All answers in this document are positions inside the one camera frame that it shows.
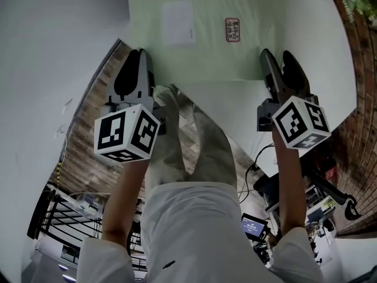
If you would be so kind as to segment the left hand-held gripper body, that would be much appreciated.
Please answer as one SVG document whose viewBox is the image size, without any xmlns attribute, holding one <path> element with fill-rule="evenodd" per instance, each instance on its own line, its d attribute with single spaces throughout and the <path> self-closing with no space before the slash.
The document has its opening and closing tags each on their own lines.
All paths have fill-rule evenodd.
<svg viewBox="0 0 377 283">
<path fill-rule="evenodd" d="M 147 70 L 132 93 L 115 92 L 128 85 L 118 77 L 111 80 L 106 87 L 107 102 L 94 122 L 94 154 L 116 162 L 150 159 L 157 137 L 166 133 L 164 111 L 153 98 L 153 73 Z"/>
</svg>

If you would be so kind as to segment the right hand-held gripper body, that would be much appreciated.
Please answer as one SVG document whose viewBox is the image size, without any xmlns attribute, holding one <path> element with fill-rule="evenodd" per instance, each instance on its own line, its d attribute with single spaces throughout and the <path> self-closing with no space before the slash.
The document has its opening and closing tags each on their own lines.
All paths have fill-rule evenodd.
<svg viewBox="0 0 377 283">
<path fill-rule="evenodd" d="M 324 109 L 318 97 L 287 96 L 280 91 L 280 102 L 271 95 L 257 108 L 257 131 L 276 128 L 289 149 L 310 150 L 330 136 Z"/>
</svg>

